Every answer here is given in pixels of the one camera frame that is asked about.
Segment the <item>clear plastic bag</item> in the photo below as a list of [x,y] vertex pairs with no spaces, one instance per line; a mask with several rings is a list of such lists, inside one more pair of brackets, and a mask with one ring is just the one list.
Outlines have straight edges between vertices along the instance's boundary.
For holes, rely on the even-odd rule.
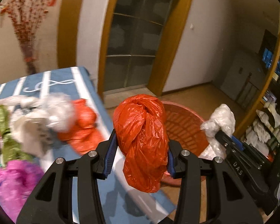
[[204,131],[209,144],[199,157],[212,160],[214,157],[219,156],[225,159],[226,149],[215,139],[215,135],[219,130],[222,130],[226,135],[232,136],[235,131],[235,125],[234,113],[228,105],[221,104],[217,107],[211,114],[209,120],[204,121],[200,125],[200,129]]

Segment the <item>small orange plastic bag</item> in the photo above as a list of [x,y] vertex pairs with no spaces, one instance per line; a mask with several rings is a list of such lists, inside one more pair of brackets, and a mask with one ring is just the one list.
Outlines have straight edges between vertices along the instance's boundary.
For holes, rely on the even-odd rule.
[[76,113],[75,123],[69,131],[57,133],[57,137],[69,144],[75,152],[84,155],[95,150],[99,143],[104,141],[104,138],[97,129],[97,114],[87,106],[87,101],[77,99],[73,100],[72,104]]

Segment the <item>knotted orange plastic bag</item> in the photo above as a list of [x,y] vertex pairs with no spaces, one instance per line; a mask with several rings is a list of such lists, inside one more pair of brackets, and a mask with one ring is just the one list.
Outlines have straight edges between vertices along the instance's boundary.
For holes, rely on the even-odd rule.
[[158,192],[167,169],[165,122],[162,102],[146,94],[125,99],[114,110],[113,126],[125,157],[123,173],[127,183],[141,192]]

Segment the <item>cluttered wooden shelf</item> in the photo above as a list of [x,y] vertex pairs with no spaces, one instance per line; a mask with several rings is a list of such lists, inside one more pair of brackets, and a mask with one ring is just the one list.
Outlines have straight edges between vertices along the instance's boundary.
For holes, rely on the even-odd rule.
[[273,52],[262,48],[261,65],[267,74],[236,127],[235,137],[272,162],[280,148],[280,33]]

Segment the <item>magenta plastic bag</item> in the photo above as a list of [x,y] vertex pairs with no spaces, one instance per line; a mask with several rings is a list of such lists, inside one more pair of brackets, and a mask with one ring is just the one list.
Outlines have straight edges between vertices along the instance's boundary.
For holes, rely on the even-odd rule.
[[0,205],[13,222],[43,175],[39,165],[27,160],[11,160],[0,167]]

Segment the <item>orange plastic basket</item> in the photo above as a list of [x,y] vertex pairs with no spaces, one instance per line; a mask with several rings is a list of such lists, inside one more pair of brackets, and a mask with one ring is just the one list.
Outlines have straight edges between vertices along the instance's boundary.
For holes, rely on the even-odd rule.
[[182,150],[188,150],[192,154],[199,156],[209,145],[204,131],[200,125],[204,122],[196,112],[183,105],[163,101],[166,113],[166,130],[171,141],[169,145],[180,146],[168,153],[167,171],[162,177],[162,182],[171,186],[180,186],[185,164],[180,160],[179,155]]

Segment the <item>olive green wrapper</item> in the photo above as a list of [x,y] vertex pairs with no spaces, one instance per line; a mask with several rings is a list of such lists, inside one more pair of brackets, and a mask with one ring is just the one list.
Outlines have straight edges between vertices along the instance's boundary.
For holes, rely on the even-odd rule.
[[34,161],[34,157],[21,150],[21,144],[12,138],[9,127],[9,111],[4,105],[0,105],[0,157],[1,164],[6,166],[11,160]]

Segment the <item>blue white striped tablecloth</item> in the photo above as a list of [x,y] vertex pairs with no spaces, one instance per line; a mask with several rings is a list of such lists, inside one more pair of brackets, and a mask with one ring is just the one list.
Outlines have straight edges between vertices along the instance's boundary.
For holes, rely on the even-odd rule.
[[[37,181],[60,158],[78,160],[109,139],[113,124],[83,67],[46,71],[0,85],[0,204],[18,220]],[[158,223],[175,205],[161,191],[130,187],[115,161],[99,198],[106,223]]]

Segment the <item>white plastic bag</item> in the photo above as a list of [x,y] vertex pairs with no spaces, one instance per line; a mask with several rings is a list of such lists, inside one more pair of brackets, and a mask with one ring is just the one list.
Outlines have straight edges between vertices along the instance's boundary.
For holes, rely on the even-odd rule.
[[24,95],[0,99],[8,108],[19,106],[9,118],[9,127],[21,150],[43,158],[52,144],[51,131],[65,133],[76,120],[76,113],[69,95],[51,93],[44,98]]

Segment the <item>wooden framed glass door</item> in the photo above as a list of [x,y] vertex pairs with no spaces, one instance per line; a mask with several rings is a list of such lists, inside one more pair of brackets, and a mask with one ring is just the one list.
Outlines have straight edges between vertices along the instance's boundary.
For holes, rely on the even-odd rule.
[[146,86],[162,95],[192,0],[109,0],[98,94]]

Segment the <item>glass vase red branches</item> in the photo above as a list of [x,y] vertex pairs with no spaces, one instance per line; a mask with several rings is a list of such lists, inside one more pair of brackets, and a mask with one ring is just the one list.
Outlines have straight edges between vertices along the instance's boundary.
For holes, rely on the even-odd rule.
[[55,6],[56,2],[57,0],[7,0],[1,7],[0,15],[7,15],[11,20],[28,75],[37,73],[37,31],[48,13],[48,8]]

